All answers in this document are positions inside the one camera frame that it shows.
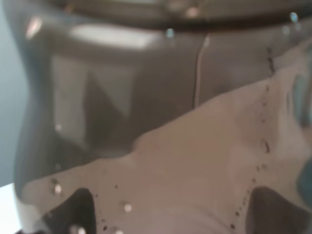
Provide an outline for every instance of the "white surface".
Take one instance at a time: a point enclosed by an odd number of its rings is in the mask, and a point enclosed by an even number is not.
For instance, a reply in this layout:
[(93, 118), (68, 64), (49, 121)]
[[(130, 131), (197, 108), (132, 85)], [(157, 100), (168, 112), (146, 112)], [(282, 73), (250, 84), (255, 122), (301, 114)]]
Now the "white surface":
[(0, 188), (0, 233), (14, 234), (21, 229), (18, 218), (14, 184), (9, 184)]

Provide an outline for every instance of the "gray background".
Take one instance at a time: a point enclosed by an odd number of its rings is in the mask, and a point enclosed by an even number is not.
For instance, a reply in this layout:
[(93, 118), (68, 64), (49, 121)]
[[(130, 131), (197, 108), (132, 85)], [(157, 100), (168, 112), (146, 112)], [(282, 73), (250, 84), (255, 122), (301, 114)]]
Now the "gray background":
[(0, 187), (13, 182), (14, 157), (27, 96), (25, 74), (0, 0)]

